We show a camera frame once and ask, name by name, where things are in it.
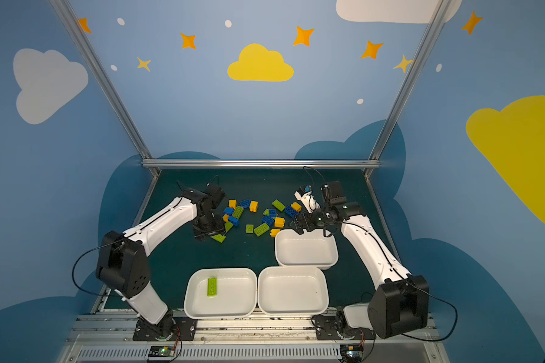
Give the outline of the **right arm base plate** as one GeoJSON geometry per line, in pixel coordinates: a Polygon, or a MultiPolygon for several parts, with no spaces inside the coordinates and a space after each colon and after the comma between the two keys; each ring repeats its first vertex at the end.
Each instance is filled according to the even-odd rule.
{"type": "Polygon", "coordinates": [[[310,319],[317,340],[373,340],[376,335],[368,328],[352,328],[344,316],[315,315],[310,319]]]}

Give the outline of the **green long lego cluster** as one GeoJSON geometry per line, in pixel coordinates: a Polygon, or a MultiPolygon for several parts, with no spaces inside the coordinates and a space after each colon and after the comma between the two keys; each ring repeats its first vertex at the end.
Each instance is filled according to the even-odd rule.
{"type": "Polygon", "coordinates": [[[235,219],[240,219],[244,210],[245,209],[243,207],[237,206],[232,214],[232,217],[235,219]]]}

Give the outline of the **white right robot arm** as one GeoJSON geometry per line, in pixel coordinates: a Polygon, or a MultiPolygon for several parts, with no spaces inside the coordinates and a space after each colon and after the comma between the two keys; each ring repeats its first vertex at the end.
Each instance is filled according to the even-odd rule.
{"type": "Polygon", "coordinates": [[[428,282],[421,275],[412,275],[394,257],[358,203],[317,208],[291,222],[291,228],[298,234],[315,230],[327,234],[333,225],[354,247],[372,278],[375,293],[367,304],[366,315],[375,334],[387,339],[425,328],[428,282]]]}

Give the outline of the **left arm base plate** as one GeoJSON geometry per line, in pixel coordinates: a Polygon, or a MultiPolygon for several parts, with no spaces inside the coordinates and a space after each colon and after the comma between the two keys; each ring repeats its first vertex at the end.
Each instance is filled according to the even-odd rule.
{"type": "Polygon", "coordinates": [[[166,316],[156,325],[139,317],[136,322],[136,329],[133,334],[133,341],[142,342],[175,342],[192,341],[195,337],[195,331],[198,321],[188,317],[166,316]]]}

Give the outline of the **blue lego cluster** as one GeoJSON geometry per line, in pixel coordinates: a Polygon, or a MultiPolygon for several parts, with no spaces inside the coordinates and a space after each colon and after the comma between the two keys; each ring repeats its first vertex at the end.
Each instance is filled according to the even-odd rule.
{"type": "Polygon", "coordinates": [[[230,223],[232,223],[235,227],[238,227],[238,226],[239,226],[239,219],[236,218],[236,217],[230,216],[230,217],[228,218],[228,221],[229,221],[230,223]]]}

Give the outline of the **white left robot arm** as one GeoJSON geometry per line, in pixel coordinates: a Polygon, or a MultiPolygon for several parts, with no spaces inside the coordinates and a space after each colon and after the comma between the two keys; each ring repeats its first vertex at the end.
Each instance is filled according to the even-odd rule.
{"type": "Polygon", "coordinates": [[[138,225],[121,233],[110,231],[101,242],[96,278],[122,296],[143,321],[160,325],[169,308],[151,285],[148,257],[188,223],[195,240],[224,234],[224,221],[215,212],[224,197],[216,184],[208,184],[204,191],[188,188],[138,225]]]}

